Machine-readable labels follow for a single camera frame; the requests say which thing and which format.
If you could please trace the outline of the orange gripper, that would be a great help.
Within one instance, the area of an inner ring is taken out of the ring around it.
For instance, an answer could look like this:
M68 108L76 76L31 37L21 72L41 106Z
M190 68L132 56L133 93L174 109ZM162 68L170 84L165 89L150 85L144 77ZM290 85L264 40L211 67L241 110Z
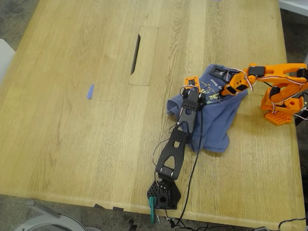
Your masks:
M253 91L253 84L244 71L227 71L225 75L226 85L221 89L221 96L235 96L247 89Z

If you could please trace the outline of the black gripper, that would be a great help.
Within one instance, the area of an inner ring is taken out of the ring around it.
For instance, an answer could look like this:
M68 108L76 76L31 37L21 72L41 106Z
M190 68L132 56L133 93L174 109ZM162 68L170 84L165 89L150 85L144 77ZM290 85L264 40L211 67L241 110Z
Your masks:
M207 104L205 94L196 92L189 88L184 88L182 97L182 108L190 111L198 111Z

